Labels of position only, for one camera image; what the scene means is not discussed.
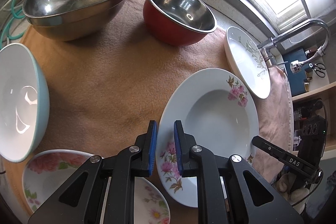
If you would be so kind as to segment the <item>gloved hand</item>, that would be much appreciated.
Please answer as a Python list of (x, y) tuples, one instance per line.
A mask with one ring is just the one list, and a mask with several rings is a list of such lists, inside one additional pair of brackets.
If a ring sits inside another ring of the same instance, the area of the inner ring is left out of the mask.
[(285, 198), (291, 205), (301, 205), (306, 196), (310, 193), (309, 189), (302, 187), (296, 190), (293, 190), (294, 181), (296, 175), (291, 173), (283, 174), (278, 178), (274, 183), (273, 187), (278, 191), (278, 193)]

